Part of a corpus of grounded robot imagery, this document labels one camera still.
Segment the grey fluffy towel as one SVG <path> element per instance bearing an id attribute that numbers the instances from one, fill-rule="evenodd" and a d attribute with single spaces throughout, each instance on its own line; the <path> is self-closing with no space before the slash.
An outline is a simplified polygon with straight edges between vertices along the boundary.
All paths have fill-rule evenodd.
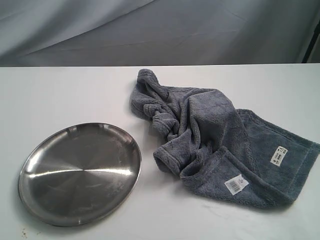
<path id="1" fill-rule="evenodd" d="M 164 86 L 149 69 L 138 72 L 130 107 L 164 140 L 158 168 L 213 200 L 291 205 L 320 154 L 318 143 L 236 109 L 217 89 Z"/>

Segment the round stainless steel plate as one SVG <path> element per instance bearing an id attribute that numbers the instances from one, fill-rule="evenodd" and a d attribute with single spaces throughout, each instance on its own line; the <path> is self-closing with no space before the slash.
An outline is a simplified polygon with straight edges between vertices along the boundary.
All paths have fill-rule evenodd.
<path id="1" fill-rule="evenodd" d="M 26 158 L 17 191 L 25 209 L 56 227 L 90 224 L 112 214 L 136 186 L 142 156 L 136 140 L 107 123 L 62 129 Z"/>

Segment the black stand pole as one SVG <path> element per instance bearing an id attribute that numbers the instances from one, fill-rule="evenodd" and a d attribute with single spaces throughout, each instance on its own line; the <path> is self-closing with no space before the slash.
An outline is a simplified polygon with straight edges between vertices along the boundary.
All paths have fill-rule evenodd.
<path id="1" fill-rule="evenodd" d="M 308 63 L 308 61 L 312 55 L 312 52 L 314 50 L 314 47 L 317 43 L 319 35 L 320 35 L 320 16 L 318 15 L 315 27 L 312 32 L 312 36 L 308 42 L 307 48 L 305 50 L 304 56 L 301 61 L 302 64 Z"/>

